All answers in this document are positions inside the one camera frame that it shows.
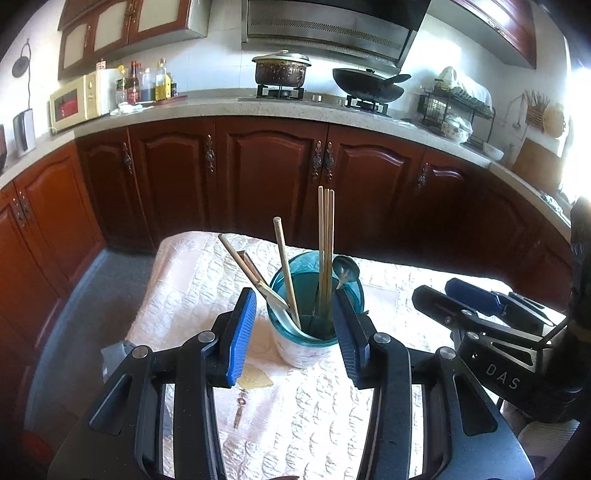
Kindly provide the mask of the black dish rack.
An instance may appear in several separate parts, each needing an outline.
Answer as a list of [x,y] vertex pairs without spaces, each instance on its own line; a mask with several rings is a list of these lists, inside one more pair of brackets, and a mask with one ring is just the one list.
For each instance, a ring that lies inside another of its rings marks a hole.
[[[422,125],[435,128],[440,133],[443,133],[444,120],[450,115],[468,121],[473,127],[468,144],[477,149],[482,149],[484,143],[490,141],[496,119],[494,107],[489,107],[458,88],[450,90],[433,87],[425,90],[419,96],[417,114]],[[477,118],[489,122],[486,134],[481,132],[479,126],[475,126]]]

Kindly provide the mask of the metal spoon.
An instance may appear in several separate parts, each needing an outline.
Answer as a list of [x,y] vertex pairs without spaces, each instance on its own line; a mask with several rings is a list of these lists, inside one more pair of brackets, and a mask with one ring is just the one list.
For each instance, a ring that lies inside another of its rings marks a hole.
[[346,284],[356,282],[360,277],[360,267],[356,261],[346,255],[337,255],[332,259],[332,271],[338,277],[337,290]]

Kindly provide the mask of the metal cooking pot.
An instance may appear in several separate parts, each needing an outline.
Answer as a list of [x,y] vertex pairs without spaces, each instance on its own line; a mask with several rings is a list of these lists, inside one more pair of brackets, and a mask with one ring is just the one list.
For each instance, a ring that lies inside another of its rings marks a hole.
[[301,88],[311,61],[307,55],[280,50],[252,58],[256,83],[266,86]]

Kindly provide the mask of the black wok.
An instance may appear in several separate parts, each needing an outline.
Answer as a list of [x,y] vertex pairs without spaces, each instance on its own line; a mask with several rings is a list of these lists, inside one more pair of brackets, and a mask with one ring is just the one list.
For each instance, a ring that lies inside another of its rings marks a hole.
[[391,103],[398,100],[404,94],[401,83],[412,78],[410,74],[383,78],[370,69],[349,68],[335,68],[332,77],[346,94],[375,103]]

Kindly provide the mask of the dark sauce bottle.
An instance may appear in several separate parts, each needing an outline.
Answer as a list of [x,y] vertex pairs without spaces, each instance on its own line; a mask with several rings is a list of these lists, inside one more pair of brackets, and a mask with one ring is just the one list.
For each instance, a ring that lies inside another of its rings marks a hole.
[[136,61],[132,61],[129,69],[129,76],[126,81],[126,96],[127,103],[135,105],[139,101],[139,79],[137,76],[138,65]]

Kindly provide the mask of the white quilted table cloth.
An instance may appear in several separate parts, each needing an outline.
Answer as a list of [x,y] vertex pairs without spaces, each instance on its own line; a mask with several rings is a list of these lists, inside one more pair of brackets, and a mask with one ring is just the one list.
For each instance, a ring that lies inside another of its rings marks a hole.
[[[185,232],[163,240],[128,339],[155,351],[177,347],[231,310],[249,280],[231,258],[249,254],[266,278],[280,270],[276,244],[245,235]],[[363,259],[365,305],[376,327],[417,350],[451,342],[418,312],[413,291],[443,290],[447,272]],[[283,361],[266,304],[259,303],[242,379],[214,393],[219,442],[230,479],[353,479],[366,440],[373,394],[346,375],[338,347],[308,367]]]

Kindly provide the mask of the range hood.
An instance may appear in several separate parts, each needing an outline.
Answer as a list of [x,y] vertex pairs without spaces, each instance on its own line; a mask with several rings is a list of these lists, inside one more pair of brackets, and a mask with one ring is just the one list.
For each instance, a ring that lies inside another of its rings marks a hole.
[[398,72],[429,1],[243,1],[242,43]]

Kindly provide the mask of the wooden upper cabinet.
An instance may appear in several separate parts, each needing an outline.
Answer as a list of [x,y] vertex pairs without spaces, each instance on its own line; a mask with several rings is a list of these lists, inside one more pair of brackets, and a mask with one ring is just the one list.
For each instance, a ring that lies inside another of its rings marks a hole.
[[204,38],[209,17],[209,0],[67,1],[58,23],[58,78],[81,76],[100,60]]

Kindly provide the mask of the white floral utensil cup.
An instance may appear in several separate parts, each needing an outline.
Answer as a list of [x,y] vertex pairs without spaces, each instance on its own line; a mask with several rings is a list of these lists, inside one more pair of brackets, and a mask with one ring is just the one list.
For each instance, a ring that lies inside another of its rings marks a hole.
[[[317,315],[318,252],[298,254],[289,263],[301,329],[297,329],[294,324],[284,324],[277,320],[271,308],[267,309],[267,313],[280,358],[290,366],[304,369],[328,358],[335,350],[338,338],[332,317],[325,319],[324,316],[318,318]],[[332,271],[332,291],[338,291],[338,283],[338,277]],[[365,294],[360,277],[358,281],[346,284],[339,290],[346,293],[356,313],[365,311]]]

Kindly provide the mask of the white bowl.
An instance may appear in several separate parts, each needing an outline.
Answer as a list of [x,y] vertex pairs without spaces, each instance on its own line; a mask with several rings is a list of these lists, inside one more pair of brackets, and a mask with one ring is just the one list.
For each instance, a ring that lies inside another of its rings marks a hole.
[[504,157],[504,152],[493,145],[484,142],[482,145],[484,155],[496,162],[500,162]]

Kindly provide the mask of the single wooden chopstick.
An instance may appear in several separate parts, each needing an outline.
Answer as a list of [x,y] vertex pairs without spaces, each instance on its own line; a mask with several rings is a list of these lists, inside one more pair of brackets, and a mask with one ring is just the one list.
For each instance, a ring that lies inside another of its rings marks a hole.
[[290,263],[288,262],[286,251],[287,244],[286,239],[284,239],[283,222],[281,221],[280,216],[273,218],[273,228],[274,234],[276,234],[276,244],[277,247],[279,247],[281,268],[283,268],[284,285],[286,285],[287,301],[288,305],[290,305],[291,318],[293,318],[295,327],[301,329],[301,319],[297,309],[297,297],[294,293],[294,284],[291,279]]

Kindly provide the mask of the gas stove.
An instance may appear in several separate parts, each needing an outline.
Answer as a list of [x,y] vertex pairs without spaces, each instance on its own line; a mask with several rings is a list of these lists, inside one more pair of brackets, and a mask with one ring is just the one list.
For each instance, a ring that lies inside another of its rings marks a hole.
[[318,103],[322,106],[349,108],[360,112],[370,114],[387,116],[389,105],[387,103],[373,102],[363,100],[358,97],[346,95],[339,97],[329,94],[312,93],[305,90],[304,87],[283,87],[259,85],[256,87],[256,94],[247,97],[239,97],[239,100],[283,100],[283,101],[300,101],[308,103]]

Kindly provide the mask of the wall chopstick holder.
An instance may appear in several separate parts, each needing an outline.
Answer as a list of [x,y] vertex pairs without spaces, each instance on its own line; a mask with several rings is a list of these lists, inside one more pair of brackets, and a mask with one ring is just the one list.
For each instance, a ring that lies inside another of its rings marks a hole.
[[531,127],[543,131],[543,114],[550,105],[550,98],[534,90],[526,90],[524,92],[524,98],[527,106],[526,123]]

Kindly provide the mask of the wooden cutting board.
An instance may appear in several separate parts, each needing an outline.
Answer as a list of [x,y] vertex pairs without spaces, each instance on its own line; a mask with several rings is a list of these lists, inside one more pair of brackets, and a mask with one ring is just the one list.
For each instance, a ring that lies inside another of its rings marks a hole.
[[560,185],[563,160],[552,151],[526,138],[512,172],[536,190],[554,195]]

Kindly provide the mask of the beige microwave oven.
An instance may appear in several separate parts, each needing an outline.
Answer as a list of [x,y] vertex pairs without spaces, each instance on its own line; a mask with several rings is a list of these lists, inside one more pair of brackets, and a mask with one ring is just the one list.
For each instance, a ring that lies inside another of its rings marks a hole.
[[115,102],[116,69],[101,69],[83,75],[55,91],[49,100],[50,129],[59,132],[108,115]]

